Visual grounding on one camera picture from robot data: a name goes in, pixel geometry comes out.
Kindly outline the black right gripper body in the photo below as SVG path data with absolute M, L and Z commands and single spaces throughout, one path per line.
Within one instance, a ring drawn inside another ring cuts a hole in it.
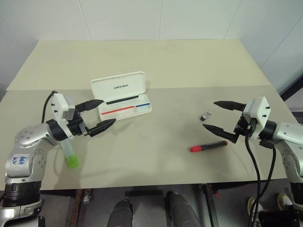
M 243 115 L 241 115 L 233 132 L 236 135 L 251 136 L 255 131 L 257 124 L 258 121 L 256 118 L 251 118 L 250 120 L 246 120 L 246 118 Z

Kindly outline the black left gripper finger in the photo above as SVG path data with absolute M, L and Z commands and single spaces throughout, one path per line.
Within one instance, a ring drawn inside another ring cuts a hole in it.
M 87 134 L 90 137 L 94 137 L 104 131 L 106 131 L 108 128 L 110 128 L 114 123 L 116 122 L 116 118 L 114 119 L 108 119 L 105 121 L 102 121 L 98 123 L 95 127 L 93 128 L 87 128 Z
M 102 104 L 104 101 L 100 100 L 100 99 L 93 99 L 93 100 L 89 100 L 83 103 L 80 103 L 78 105 L 75 105 L 75 109 L 81 113 L 83 111 L 89 111 L 91 109 L 94 109 L 96 107 L 98 107 L 100 104 Z

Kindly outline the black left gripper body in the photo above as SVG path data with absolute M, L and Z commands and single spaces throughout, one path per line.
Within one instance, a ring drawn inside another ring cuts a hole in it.
M 67 125 L 72 135 L 74 136 L 90 135 L 89 128 L 86 126 L 80 114 L 81 112 L 88 110 L 89 110 L 88 104 L 78 104 L 75 106 L 73 117 L 71 120 L 68 120 L 68 125 Z

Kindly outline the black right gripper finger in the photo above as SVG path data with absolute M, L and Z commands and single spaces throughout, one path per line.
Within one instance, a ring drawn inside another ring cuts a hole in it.
M 232 143 L 236 143 L 238 136 L 236 134 L 232 134 L 229 132 L 224 131 L 224 129 L 219 128 L 217 126 L 214 125 L 209 125 L 209 124 L 203 124 L 203 126 L 210 131 L 211 133 L 213 133 L 216 136 L 219 136 L 221 138 L 227 139 Z
M 234 101 L 216 101 L 214 102 L 215 105 L 228 110 L 237 110 L 237 111 L 243 111 L 246 107 L 246 104 L 237 103 Z

